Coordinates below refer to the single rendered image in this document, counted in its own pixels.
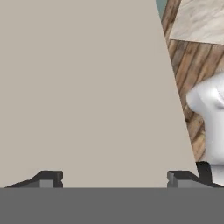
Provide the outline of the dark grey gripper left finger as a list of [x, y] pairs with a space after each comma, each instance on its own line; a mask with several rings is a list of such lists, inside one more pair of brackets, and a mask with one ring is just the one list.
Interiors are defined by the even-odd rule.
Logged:
[[8, 185], [8, 188], [62, 188], [63, 171], [40, 171], [30, 179]]

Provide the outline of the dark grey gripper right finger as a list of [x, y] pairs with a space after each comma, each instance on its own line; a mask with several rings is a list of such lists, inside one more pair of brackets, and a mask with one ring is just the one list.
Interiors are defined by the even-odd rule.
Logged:
[[199, 179], [190, 171], [168, 171], [167, 179], [167, 187], [172, 188], [223, 188], [223, 185]]

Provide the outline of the white rounded post, black foot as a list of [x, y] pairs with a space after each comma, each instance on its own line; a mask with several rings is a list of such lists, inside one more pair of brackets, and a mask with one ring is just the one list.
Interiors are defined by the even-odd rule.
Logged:
[[188, 107], [202, 116], [205, 124], [205, 160], [212, 181], [224, 186], [224, 72], [197, 84], [186, 94]]

